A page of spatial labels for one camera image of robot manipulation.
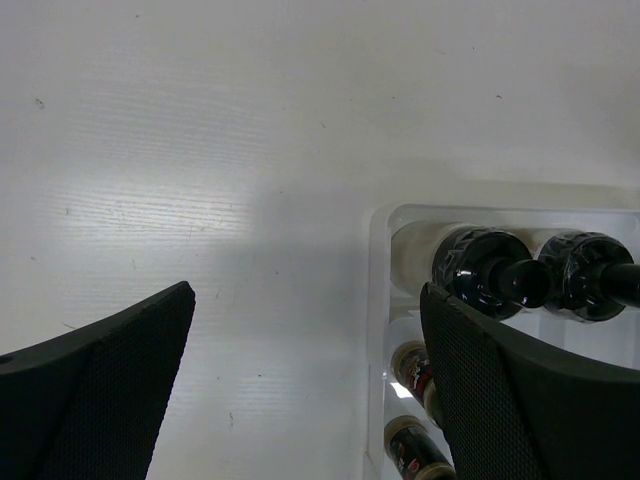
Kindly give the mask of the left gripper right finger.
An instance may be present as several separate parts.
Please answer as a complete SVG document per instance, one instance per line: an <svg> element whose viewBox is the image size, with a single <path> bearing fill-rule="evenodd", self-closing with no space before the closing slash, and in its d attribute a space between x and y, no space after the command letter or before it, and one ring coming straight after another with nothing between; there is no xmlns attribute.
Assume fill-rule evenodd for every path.
<svg viewBox="0 0 640 480"><path fill-rule="evenodd" d="M638 371L545 343L432 283L420 316L459 478L638 478Z"/></svg>

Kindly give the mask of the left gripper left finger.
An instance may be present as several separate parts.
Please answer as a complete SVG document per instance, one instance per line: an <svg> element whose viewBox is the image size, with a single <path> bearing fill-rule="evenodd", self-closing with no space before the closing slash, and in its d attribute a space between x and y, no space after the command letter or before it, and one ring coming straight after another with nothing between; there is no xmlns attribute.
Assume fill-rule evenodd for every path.
<svg viewBox="0 0 640 480"><path fill-rule="evenodd" d="M194 311L182 281L3 354L2 478L145 478Z"/></svg>

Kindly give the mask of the dark spice jar black lid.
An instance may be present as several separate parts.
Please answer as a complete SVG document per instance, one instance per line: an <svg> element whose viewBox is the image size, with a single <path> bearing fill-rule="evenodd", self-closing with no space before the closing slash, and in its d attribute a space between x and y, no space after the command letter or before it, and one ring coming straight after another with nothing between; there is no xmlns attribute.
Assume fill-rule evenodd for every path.
<svg viewBox="0 0 640 480"><path fill-rule="evenodd" d="M454 480L455 469L414 416L402 415L384 428L384 448L404 480Z"/></svg>

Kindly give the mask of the black cap spice jar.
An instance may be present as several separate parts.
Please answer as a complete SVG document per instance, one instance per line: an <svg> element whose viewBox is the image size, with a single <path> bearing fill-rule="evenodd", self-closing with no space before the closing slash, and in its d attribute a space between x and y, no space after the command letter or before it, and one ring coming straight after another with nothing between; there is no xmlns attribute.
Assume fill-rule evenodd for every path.
<svg viewBox="0 0 640 480"><path fill-rule="evenodd" d="M442 428L443 412L426 345L420 341L403 343L394 351L390 367L394 378L422 406L431 422Z"/></svg>

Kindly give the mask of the round stopper bottle white powder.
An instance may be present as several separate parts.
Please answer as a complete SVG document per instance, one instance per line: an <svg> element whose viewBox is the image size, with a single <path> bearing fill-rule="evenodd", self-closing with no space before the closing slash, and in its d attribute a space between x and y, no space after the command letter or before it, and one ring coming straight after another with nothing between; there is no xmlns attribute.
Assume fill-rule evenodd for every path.
<svg viewBox="0 0 640 480"><path fill-rule="evenodd" d="M391 238L391 280L419 298L432 283L498 321L545 305L549 268L513 233L473 224L412 222Z"/></svg>

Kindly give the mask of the round stopper bottle brown spice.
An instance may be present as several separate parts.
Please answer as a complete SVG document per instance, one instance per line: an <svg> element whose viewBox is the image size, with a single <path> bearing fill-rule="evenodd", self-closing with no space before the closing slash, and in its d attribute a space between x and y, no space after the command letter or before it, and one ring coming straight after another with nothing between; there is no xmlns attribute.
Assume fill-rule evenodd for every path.
<svg viewBox="0 0 640 480"><path fill-rule="evenodd" d="M539 248L552 289L544 308L582 323L613 319L639 307L639 264L619 240L601 232L561 231Z"/></svg>

